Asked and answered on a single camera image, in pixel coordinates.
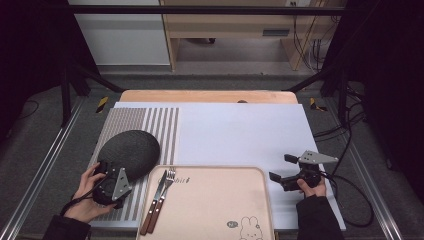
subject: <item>brown cutlery handle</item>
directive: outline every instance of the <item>brown cutlery handle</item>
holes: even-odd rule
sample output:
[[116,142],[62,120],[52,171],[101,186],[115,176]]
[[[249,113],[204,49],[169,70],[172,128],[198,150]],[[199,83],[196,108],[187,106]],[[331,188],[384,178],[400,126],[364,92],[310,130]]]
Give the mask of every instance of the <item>brown cutlery handle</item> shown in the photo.
[[158,221],[159,213],[160,213],[160,210],[162,209],[162,205],[164,201],[165,201],[165,198],[159,199],[156,209],[153,212],[152,218],[150,219],[149,227],[147,228],[148,233],[153,233],[153,230],[155,229],[156,222]]
[[149,211],[147,212],[146,219],[144,219],[143,226],[141,227],[141,230],[140,230],[140,234],[143,235],[143,236],[146,235],[146,233],[147,233],[147,227],[149,226],[150,221],[152,219],[153,212],[155,211],[155,208],[156,208],[156,203],[157,203],[156,200],[152,201],[152,204],[150,205]]

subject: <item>black round object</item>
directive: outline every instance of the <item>black round object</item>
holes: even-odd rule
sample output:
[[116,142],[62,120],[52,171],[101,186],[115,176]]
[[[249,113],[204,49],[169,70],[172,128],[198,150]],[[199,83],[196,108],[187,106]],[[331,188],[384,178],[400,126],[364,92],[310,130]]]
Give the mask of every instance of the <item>black round object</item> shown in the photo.
[[145,131],[129,130],[109,139],[102,147],[97,161],[125,168],[129,182],[148,174],[157,164],[160,146],[156,138]]

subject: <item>bunny illustration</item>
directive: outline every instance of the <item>bunny illustration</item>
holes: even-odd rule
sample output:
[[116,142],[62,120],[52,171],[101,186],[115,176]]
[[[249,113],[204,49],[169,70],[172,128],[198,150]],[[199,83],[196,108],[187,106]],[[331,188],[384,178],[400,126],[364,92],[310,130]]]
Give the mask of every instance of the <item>bunny illustration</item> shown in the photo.
[[262,240],[261,227],[256,217],[241,219],[240,240]]

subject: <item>black horizontal bar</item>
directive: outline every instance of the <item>black horizontal bar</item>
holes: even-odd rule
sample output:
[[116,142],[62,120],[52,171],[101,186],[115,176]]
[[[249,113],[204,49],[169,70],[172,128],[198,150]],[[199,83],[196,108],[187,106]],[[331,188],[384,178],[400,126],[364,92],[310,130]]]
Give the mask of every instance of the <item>black horizontal bar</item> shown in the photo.
[[44,5],[49,10],[75,14],[214,14],[214,15],[298,15],[342,16],[366,9],[343,7],[257,7],[257,6],[134,6],[134,5]]

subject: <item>beige tray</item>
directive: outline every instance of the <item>beige tray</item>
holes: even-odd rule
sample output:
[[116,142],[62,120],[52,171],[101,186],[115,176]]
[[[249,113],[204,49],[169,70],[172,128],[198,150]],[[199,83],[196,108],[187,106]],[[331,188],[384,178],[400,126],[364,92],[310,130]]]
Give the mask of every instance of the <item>beige tray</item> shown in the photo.
[[[174,167],[176,180],[168,190],[154,232],[137,234],[137,240],[274,239],[269,195],[260,169]],[[168,168],[156,166],[149,175],[139,230],[163,171]]]

